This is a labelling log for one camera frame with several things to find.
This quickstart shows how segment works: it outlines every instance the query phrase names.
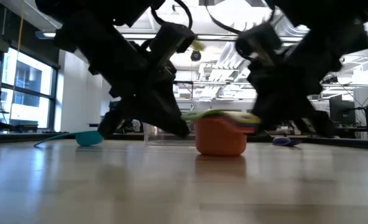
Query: ceiling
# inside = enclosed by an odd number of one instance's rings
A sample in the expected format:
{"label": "ceiling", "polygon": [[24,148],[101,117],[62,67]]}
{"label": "ceiling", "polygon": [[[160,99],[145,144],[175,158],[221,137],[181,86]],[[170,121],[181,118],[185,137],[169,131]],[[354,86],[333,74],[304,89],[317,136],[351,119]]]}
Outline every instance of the ceiling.
{"label": "ceiling", "polygon": [[[0,2],[18,15],[21,15],[23,7],[25,20],[42,31],[54,32],[55,29],[61,27],[61,24],[57,21],[37,10],[35,0],[24,0],[23,4],[21,0],[0,0]],[[223,24],[236,29],[250,29],[252,26],[265,21],[270,15],[270,9],[262,4],[263,0],[252,0],[251,2],[253,6],[255,6],[254,3],[256,2],[257,6],[261,7],[252,7],[245,0],[225,0],[216,6],[209,7],[209,11]],[[199,6],[199,0],[184,0],[184,3],[190,8],[194,18],[192,30],[195,33],[228,34],[227,31],[219,28],[211,21],[205,7]],[[166,21],[181,24],[187,24],[188,22],[184,10],[173,0],[166,0],[157,13]],[[131,28],[117,27],[117,29],[122,33],[154,34],[159,27],[150,11],[147,11]],[[279,22],[275,23],[275,28],[277,33],[283,36],[301,36],[307,32],[304,27],[294,28],[285,17],[282,17]],[[199,62],[190,60],[192,49],[187,50],[184,54],[176,54],[171,58],[173,64],[182,71],[182,74],[188,75],[187,79],[208,82],[245,82],[244,78],[247,76],[248,71],[245,69],[243,58],[235,52],[232,43],[222,41],[207,41],[203,43],[206,48],[202,52],[202,58]],[[77,55],[85,60],[79,52]],[[353,69],[366,62],[368,63],[368,50],[347,55],[344,58],[344,68],[340,73],[337,73],[337,76],[342,81],[351,82]],[[187,91],[184,86],[181,86],[179,89],[181,89],[181,92]],[[226,95],[238,98],[242,95],[254,95],[253,90],[243,85],[198,85],[194,93],[196,93],[196,96],[202,97]]]}

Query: orange container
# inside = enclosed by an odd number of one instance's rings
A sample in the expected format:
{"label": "orange container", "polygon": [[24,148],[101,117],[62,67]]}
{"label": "orange container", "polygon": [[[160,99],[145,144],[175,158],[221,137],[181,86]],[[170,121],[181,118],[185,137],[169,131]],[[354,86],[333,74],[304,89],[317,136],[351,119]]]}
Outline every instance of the orange container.
{"label": "orange container", "polygon": [[196,149],[205,156],[239,156],[246,149],[246,134],[224,118],[194,120]]}

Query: computer monitor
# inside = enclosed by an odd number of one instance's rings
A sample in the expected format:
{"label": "computer monitor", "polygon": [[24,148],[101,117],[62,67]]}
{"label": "computer monitor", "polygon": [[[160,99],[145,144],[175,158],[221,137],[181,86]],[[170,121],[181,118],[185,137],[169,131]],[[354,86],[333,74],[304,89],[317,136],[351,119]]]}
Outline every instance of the computer monitor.
{"label": "computer monitor", "polygon": [[342,95],[334,96],[329,99],[330,117],[336,123],[356,123],[355,110],[345,111],[346,109],[354,109],[353,101],[343,100]]}

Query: wooden table surface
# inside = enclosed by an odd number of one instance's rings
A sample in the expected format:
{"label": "wooden table surface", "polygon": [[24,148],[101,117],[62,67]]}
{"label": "wooden table surface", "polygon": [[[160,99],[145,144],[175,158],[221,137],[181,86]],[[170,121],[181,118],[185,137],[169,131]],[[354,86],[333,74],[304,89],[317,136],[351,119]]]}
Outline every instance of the wooden table surface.
{"label": "wooden table surface", "polygon": [[249,144],[193,147],[73,140],[0,145],[0,223],[368,223],[368,151]]}

